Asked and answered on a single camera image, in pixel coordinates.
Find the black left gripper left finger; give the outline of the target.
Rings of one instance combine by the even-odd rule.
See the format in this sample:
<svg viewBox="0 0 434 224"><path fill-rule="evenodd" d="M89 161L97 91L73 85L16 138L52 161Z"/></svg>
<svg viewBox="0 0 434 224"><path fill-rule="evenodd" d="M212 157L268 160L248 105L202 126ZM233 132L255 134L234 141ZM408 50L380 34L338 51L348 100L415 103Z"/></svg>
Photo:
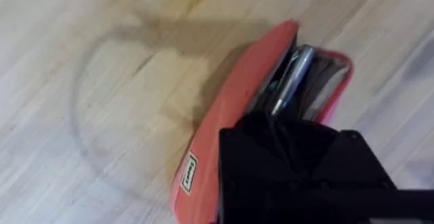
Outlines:
<svg viewBox="0 0 434 224"><path fill-rule="evenodd" d="M219 221L282 223L294 179L264 112L244 115L219 131Z"/></svg>

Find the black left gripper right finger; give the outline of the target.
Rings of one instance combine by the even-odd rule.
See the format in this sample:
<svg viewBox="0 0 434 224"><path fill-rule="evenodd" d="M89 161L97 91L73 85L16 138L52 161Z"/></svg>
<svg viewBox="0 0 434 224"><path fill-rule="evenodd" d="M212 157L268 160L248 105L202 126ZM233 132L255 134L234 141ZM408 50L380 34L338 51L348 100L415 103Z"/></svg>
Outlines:
<svg viewBox="0 0 434 224"><path fill-rule="evenodd" d="M289 120L285 147L299 182L288 223L365 223L397 218L397 188L360 133Z"/></svg>

